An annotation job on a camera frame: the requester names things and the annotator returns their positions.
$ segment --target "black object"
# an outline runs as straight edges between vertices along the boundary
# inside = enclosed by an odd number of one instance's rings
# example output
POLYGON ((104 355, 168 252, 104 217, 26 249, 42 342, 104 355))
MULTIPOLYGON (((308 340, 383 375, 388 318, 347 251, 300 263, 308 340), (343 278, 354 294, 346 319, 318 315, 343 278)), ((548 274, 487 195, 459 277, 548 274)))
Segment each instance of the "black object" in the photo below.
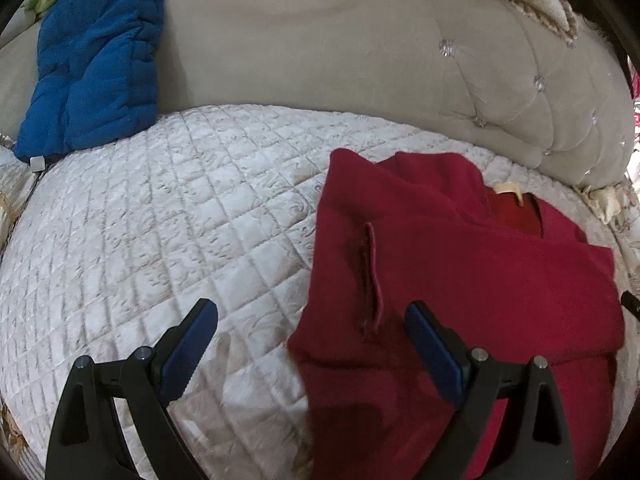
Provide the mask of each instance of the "black object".
POLYGON ((153 348, 123 361, 76 359, 53 422, 46 479, 141 480, 116 414, 113 397, 120 397, 159 480, 207 480, 165 407, 184 392, 217 323, 216 305, 199 300, 153 348))
POLYGON ((481 348, 470 350, 421 301, 407 307, 404 325, 440 396, 457 408, 414 480, 461 479, 496 399, 508 399, 508 405, 480 479, 574 480, 568 428, 545 358, 519 365, 497 362, 481 348))

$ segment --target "quilted mattress cover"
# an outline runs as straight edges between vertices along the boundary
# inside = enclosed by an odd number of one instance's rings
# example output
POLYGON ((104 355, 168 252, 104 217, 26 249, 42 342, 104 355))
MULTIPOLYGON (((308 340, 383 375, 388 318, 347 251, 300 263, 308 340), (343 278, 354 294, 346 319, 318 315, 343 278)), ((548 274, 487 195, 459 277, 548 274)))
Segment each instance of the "quilted mattress cover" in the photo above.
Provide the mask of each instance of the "quilted mattress cover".
MULTIPOLYGON (((130 139, 69 155, 44 174, 0 266, 2 394, 42 463, 72 362, 125 358, 200 297, 220 325, 170 413, 217 479, 304 479, 312 462, 302 382, 284 343, 306 302, 316 205, 329 153, 458 152, 492 186, 535 193, 609 246, 614 234, 569 188, 484 148, 350 113, 227 105, 164 118, 130 139)), ((631 316, 619 355, 617 437, 638 386, 631 316)), ((155 478, 126 406, 132 456, 155 478)))

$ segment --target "red clothing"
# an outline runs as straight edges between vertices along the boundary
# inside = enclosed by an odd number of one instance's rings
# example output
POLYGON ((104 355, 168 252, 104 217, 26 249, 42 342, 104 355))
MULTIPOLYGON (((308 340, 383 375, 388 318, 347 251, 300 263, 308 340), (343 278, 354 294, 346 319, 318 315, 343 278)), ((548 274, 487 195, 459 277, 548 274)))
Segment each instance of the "red clothing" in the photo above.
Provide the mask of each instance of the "red clothing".
MULTIPOLYGON (((332 154, 308 305, 288 343, 308 394, 313 480, 410 480, 448 424, 452 407, 404 333, 413 300, 498 360, 547 357, 578 478, 595 470, 623 343, 612 254, 544 201, 513 201, 456 154, 332 154)), ((496 403, 466 478, 481 475, 503 411, 496 403)))

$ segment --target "metal screw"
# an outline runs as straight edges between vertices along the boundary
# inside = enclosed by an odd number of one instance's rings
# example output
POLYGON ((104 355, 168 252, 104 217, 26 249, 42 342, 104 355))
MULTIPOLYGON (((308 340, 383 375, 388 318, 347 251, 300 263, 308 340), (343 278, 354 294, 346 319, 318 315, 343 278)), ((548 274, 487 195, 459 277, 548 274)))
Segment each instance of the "metal screw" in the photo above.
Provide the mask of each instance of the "metal screw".
POLYGON ((82 370, 85 366, 91 362, 91 358, 88 355, 81 355, 78 359, 76 359, 76 368, 82 370))
POLYGON ((541 370, 544 370, 546 367, 549 366, 549 361, 543 358, 542 355, 536 355, 533 358, 533 364, 535 364, 541 370))
POLYGON ((135 352, 133 352, 133 357, 135 357, 138 361, 144 361, 145 359, 149 359, 151 354, 154 351, 149 346, 141 346, 137 348, 135 352))
POLYGON ((484 363, 489 358, 489 352, 484 348, 474 348, 471 351, 471 357, 479 363, 484 363))

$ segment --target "red garment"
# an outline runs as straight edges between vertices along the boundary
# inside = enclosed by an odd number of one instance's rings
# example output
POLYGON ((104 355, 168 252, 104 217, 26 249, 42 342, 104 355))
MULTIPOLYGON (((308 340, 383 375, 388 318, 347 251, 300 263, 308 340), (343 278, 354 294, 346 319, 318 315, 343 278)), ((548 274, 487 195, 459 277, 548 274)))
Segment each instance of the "red garment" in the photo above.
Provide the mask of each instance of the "red garment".
MULTIPOLYGON (((609 431, 608 365, 623 321, 612 254, 585 241, 542 200, 514 212, 513 197, 487 192, 462 156, 372 164, 334 152, 308 305, 288 343, 308 394, 312 480, 410 480, 448 424, 452 407, 404 334, 413 300, 498 360, 545 355, 578 478, 590 475, 609 431)), ((482 473, 503 411, 496 403, 465 478, 482 473)))

